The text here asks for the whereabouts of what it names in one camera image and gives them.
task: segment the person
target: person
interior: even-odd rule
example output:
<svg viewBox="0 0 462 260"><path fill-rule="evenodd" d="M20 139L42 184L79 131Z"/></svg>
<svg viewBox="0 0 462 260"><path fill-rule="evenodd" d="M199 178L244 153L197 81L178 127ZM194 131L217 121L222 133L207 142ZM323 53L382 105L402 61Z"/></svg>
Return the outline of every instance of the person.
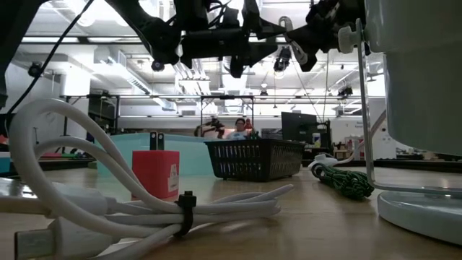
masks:
<svg viewBox="0 0 462 260"><path fill-rule="evenodd" d="M245 129L245 120L244 118L238 118L235 123L236 130L228 136L226 136L226 139L229 140L246 140L248 132Z"/></svg>

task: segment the label on box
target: label on box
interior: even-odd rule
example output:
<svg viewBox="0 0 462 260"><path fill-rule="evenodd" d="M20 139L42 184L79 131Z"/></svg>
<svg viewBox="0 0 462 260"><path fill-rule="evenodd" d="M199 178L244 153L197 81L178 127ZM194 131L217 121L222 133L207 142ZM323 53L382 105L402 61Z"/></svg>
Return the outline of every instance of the label on box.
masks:
<svg viewBox="0 0 462 260"><path fill-rule="evenodd" d="M180 177L178 176L176 164L172 164L170 167L170 177L168 178L168 192L178 190L179 183Z"/></svg>

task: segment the wooden table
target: wooden table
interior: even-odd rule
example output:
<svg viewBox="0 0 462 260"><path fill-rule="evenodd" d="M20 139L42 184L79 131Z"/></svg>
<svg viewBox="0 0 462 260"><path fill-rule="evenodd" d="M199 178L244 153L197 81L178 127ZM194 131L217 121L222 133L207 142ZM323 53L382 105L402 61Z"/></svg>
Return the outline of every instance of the wooden table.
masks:
<svg viewBox="0 0 462 260"><path fill-rule="evenodd" d="M47 172L52 181L100 189L121 201L130 194L112 176L98 177L95 170ZM462 175L377 169L379 181L462 187ZM184 177L180 189L193 190L200 203L246 191L270 191L292 183L295 190L280 198L283 211L268 219L210 225L194 230L183 240L154 248L145 259L246 260L246 259L351 259L351 260L459 260L461 247L442 243L379 218L376 197L351 201L303 171L292 178L269 183L223 181L212 176ZM0 253L13 257L13 234L44 228L41 216L0 214Z"/></svg>

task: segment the metal rod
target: metal rod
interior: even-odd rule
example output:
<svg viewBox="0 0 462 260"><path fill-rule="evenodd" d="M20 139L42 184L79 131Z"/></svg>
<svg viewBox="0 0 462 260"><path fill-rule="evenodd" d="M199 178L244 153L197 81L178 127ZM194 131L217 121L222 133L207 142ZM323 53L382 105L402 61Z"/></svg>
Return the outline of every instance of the metal rod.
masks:
<svg viewBox="0 0 462 260"><path fill-rule="evenodd" d="M71 97L67 96L66 97L66 103L69 103L69 101L71 100ZM63 129L63 137L67 136L67 116L64 116L64 129ZM61 147L61 153L64 153L64 148L65 147Z"/></svg>
<svg viewBox="0 0 462 260"><path fill-rule="evenodd" d="M252 98L252 131L255 130L255 122L253 121L253 104L254 104L254 100Z"/></svg>
<svg viewBox="0 0 462 260"><path fill-rule="evenodd" d="M356 21L356 26L362 26L361 20ZM364 43L362 41L362 27L357 27L357 42L358 42L358 63L359 63L359 88L361 89L361 107L362 107L362 128L364 131L364 143L365 143L365 160L366 160L366 169L368 173L373 173L374 171L374 160L372 156L372 142L370 136L370 119L369 119L369 106L367 105L367 86L366 86L366 57L364 50ZM372 182L371 185L374 185L373 174L372 180L370 178L369 182Z"/></svg>
<svg viewBox="0 0 462 260"><path fill-rule="evenodd" d="M203 118L202 118L202 105L203 105L203 102L204 102L204 99L201 98L201 128L199 129L200 130L200 135L202 137L202 123L203 123Z"/></svg>
<svg viewBox="0 0 462 260"><path fill-rule="evenodd" d="M117 134L118 133L118 117L120 116L120 113L121 113L121 98L120 97L117 97L116 99L116 103L115 103L115 116L114 116L114 129L115 129L115 133L114 134Z"/></svg>
<svg viewBox="0 0 462 260"><path fill-rule="evenodd" d="M71 98L88 98L86 95L71 95L71 96L65 96L62 95L60 98L66 98L66 97L71 97ZM120 97L120 99L152 99L152 98L171 98L171 99L192 99L192 100L198 100L201 98L224 98L227 97L226 95L104 95L104 97L107 98L117 98ZM269 96L261 96L261 95L235 95L235 96L228 96L228 97L233 97L234 99L237 98L255 98L255 99L269 99ZM327 100L337 100L339 97L336 96L327 96ZM383 98L381 96L370 96L369 98ZM324 99L323 95L275 95L271 96L271 99L279 99L279 100L288 100L288 99L295 99L295 100L309 100L309 99ZM361 99L360 95L353 95L349 96L347 98L348 100L359 100Z"/></svg>

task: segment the black zip tie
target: black zip tie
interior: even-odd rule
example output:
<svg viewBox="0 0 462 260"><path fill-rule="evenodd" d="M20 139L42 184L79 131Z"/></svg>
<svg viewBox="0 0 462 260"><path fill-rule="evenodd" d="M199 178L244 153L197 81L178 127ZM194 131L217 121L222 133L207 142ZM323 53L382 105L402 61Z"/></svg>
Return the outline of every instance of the black zip tie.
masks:
<svg viewBox="0 0 462 260"><path fill-rule="evenodd" d="M180 197L177 201L175 201L175 203L183 210L184 220L183 223L181 223L181 230L173 236L181 238L188 234L189 230L193 227L193 208L196 206L197 198L193 195L192 191L185 191L184 194L180 194Z"/></svg>

